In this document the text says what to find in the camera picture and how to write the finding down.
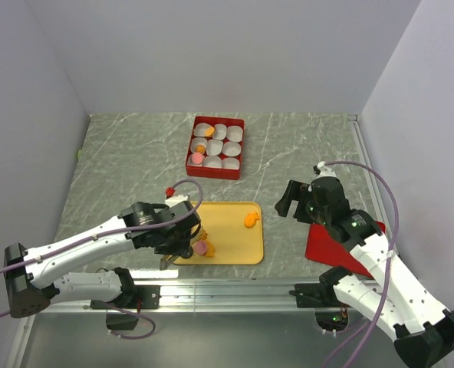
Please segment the metal tongs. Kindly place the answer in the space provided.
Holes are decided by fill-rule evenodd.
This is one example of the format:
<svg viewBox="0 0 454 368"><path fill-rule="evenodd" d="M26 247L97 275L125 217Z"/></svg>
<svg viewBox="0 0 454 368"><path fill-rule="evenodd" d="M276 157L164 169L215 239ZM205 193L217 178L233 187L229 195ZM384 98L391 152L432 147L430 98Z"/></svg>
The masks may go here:
<svg viewBox="0 0 454 368"><path fill-rule="evenodd" d="M178 258L178 255L164 255L160 259L160 270L165 271L169 268L170 265L173 265L175 260Z"/></svg>

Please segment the pink round cookie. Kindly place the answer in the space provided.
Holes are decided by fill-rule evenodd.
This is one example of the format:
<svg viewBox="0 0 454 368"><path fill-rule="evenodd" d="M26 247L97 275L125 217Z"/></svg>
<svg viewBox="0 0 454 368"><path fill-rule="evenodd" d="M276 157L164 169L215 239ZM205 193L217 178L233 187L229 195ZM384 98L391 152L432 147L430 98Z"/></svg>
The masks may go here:
<svg viewBox="0 0 454 368"><path fill-rule="evenodd" d="M193 244L192 248L198 255L204 255L208 251L208 245L205 241L197 241Z"/></svg>
<svg viewBox="0 0 454 368"><path fill-rule="evenodd" d="M201 153L193 153L190 156L190 163L192 166L201 166L204 160L204 155Z"/></svg>

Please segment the red box lid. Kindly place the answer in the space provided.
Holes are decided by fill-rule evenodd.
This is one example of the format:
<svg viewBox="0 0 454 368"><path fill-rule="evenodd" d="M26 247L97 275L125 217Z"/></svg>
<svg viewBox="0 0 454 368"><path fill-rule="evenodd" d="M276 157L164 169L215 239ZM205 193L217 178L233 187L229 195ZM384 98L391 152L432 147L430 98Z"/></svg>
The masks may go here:
<svg viewBox="0 0 454 368"><path fill-rule="evenodd" d="M355 212L333 225L312 224L305 255L312 261L341 266L369 278L375 271L381 278L388 243L383 223L373 220L366 212Z"/></svg>

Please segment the orange fish cookie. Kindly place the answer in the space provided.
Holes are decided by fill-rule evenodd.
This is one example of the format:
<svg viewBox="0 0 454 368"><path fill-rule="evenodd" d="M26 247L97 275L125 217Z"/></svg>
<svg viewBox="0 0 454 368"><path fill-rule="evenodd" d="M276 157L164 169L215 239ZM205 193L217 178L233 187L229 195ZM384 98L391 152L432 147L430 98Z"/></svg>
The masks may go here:
<svg viewBox="0 0 454 368"><path fill-rule="evenodd" d="M259 220L260 215L258 214L258 212L250 212L244 218L244 226L246 228L253 228Z"/></svg>
<svg viewBox="0 0 454 368"><path fill-rule="evenodd" d="M213 244L210 241L205 240L204 243L206 245L206 250L205 250L204 256L206 258L214 258L215 257L215 247L213 246Z"/></svg>

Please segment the round tan cookie top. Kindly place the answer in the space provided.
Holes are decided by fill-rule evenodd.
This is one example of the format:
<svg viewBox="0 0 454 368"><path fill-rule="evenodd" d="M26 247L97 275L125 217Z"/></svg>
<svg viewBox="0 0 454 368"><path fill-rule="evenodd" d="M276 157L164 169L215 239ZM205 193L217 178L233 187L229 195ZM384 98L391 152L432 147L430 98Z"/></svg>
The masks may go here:
<svg viewBox="0 0 454 368"><path fill-rule="evenodd" d="M213 126L207 128L204 132L205 137L212 137L213 134L215 133L215 128Z"/></svg>

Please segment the black round cookie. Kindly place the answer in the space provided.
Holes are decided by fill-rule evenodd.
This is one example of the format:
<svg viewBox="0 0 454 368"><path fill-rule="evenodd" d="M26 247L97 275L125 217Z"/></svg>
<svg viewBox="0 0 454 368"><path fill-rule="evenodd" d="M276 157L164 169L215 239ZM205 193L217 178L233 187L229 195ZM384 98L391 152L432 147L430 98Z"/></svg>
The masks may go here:
<svg viewBox="0 0 454 368"><path fill-rule="evenodd" d="M188 259L188 258L191 258L193 256L193 249L192 248L188 248L186 251L184 251L182 253L182 258L183 259Z"/></svg>

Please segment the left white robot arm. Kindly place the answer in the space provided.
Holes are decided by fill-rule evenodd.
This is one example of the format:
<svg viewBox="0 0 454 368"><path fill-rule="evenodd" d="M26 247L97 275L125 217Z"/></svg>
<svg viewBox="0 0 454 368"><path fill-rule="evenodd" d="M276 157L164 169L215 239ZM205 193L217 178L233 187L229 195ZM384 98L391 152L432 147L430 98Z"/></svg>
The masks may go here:
<svg viewBox="0 0 454 368"><path fill-rule="evenodd" d="M182 257L199 233L201 219L187 197L166 203L136 202L106 222L54 244L5 249L4 279L9 314L29 317L52 304L92 300L129 307L137 299L130 271L116 267L102 275L79 267L117 253L151 248L157 255Z"/></svg>

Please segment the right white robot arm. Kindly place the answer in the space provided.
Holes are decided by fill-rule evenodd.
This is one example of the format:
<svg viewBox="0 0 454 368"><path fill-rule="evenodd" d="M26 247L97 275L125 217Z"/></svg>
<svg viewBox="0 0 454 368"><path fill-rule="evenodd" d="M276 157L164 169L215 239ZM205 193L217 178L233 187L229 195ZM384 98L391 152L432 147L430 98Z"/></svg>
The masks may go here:
<svg viewBox="0 0 454 368"><path fill-rule="evenodd" d="M365 285L350 270L337 266L319 277L309 293L299 286L299 301L328 306L346 304L379 327L392 341L408 367L431 367L454 351L454 310L438 301L418 281L396 252L377 222L364 210L353 209L334 176L311 183L289 181L276 203L281 217L295 202L298 222L322 226L350 256L370 273L381 292Z"/></svg>

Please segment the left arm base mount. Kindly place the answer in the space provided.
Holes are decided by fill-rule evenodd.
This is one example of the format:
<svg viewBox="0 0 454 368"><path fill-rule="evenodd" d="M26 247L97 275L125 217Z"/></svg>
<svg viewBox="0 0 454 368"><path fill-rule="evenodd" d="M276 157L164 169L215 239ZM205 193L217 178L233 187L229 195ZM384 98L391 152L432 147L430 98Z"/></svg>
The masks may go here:
<svg viewBox="0 0 454 368"><path fill-rule="evenodd" d="M135 295L123 305L117 306L111 302L92 300L90 309L106 311L105 322L109 334L121 340L141 340L151 337L156 331L156 322L143 312L156 310L159 303L160 286L141 285L137 286ZM150 330L142 335L127 334L134 331L139 322L145 322Z"/></svg>

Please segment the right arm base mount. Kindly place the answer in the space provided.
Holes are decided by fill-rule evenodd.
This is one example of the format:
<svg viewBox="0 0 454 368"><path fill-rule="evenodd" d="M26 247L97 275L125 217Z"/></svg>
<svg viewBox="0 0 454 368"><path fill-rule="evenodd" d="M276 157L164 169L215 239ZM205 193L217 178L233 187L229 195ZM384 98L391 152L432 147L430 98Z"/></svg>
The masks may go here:
<svg viewBox="0 0 454 368"><path fill-rule="evenodd" d="M296 284L289 294L295 298L299 309L312 309L315 327L322 334L350 333L364 325L364 318L351 319L348 306L338 301L329 287L322 284Z"/></svg>

